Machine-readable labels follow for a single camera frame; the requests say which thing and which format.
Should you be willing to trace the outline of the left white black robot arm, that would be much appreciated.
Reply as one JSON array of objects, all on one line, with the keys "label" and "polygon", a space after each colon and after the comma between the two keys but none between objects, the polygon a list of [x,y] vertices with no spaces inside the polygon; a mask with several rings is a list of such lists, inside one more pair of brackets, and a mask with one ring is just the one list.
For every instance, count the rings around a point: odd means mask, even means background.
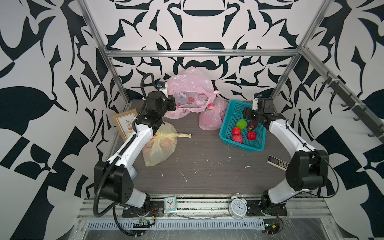
[{"label": "left white black robot arm", "polygon": [[144,146],[163,125],[163,117],[176,110],[175,97],[164,92],[150,92],[139,115],[133,120],[133,133],[119,150],[94,168],[95,199],[93,212],[101,217],[113,207],[130,206],[148,212],[149,197],[134,187],[133,164]]}]

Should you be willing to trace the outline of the round red apple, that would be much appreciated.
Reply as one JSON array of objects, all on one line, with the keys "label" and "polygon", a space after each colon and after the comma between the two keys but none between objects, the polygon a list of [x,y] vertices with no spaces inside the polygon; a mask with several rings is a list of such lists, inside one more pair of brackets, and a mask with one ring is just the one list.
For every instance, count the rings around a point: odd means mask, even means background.
[{"label": "round red apple", "polygon": [[257,134],[254,131],[249,131],[247,133],[247,139],[249,141],[254,141],[257,138]]}]

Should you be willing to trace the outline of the teal plastic basket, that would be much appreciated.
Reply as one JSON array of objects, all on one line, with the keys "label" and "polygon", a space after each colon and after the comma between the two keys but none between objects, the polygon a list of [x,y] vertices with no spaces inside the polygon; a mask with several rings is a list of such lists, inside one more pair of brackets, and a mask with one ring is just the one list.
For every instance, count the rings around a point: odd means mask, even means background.
[{"label": "teal plastic basket", "polygon": [[265,148],[267,129],[243,118],[243,110],[251,107],[249,103],[231,100],[219,136],[226,145],[247,152],[261,152]]}]

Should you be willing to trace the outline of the dark maroon fruit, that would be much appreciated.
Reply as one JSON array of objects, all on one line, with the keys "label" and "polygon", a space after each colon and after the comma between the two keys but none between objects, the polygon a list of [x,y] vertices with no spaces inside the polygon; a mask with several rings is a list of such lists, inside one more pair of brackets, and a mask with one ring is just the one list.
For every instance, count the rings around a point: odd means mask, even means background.
[{"label": "dark maroon fruit", "polygon": [[248,123],[248,126],[247,128],[250,130],[250,131],[253,131],[255,130],[259,125],[259,122],[258,121],[255,121],[255,120],[252,120]]}]

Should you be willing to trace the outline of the small pink plastic bag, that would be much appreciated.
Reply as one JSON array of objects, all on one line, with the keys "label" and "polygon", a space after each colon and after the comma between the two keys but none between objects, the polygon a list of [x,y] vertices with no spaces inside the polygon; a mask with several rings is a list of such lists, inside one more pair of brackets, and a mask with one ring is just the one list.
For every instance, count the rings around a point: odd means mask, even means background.
[{"label": "small pink plastic bag", "polygon": [[199,127],[203,131],[219,130],[222,127],[229,103],[215,98],[213,103],[199,116]]}]

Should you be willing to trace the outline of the large pink plastic bag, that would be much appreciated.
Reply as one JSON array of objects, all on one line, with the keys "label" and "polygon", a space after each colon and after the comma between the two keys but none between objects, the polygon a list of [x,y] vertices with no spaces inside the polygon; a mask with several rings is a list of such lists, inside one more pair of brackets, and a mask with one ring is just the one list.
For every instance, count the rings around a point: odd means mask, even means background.
[{"label": "large pink plastic bag", "polygon": [[205,111],[220,93],[211,79],[195,67],[168,79],[167,91],[175,98],[176,110],[168,111],[165,117],[173,120]]}]

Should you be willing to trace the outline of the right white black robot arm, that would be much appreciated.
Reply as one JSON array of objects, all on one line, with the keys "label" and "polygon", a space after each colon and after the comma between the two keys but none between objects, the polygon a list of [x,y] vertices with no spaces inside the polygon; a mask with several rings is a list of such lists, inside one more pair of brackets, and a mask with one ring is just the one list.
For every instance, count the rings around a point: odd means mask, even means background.
[{"label": "right white black robot arm", "polygon": [[292,157],[285,179],[264,194],[267,205],[283,204],[300,193],[308,193],[327,184],[328,153],[317,150],[300,137],[288,120],[275,112],[272,98],[254,98],[252,107],[243,110],[243,117],[265,127],[278,138]]}]

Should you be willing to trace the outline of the green apple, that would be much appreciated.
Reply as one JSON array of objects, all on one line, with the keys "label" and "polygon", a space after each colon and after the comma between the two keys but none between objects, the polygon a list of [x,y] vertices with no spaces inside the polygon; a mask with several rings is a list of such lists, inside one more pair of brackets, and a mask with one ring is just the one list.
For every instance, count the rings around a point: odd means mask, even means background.
[{"label": "green apple", "polygon": [[247,121],[244,120],[244,119],[240,119],[240,120],[236,123],[236,127],[239,127],[241,130],[244,130],[247,126],[248,126],[248,123],[247,123]]}]

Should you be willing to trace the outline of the red textured fruit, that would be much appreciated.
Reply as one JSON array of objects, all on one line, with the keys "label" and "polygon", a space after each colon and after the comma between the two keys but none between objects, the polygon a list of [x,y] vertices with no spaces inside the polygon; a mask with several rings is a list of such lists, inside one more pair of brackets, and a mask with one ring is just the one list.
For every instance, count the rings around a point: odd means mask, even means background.
[{"label": "red textured fruit", "polygon": [[242,137],[242,135],[233,135],[232,141],[242,144],[243,143],[243,137]]}]

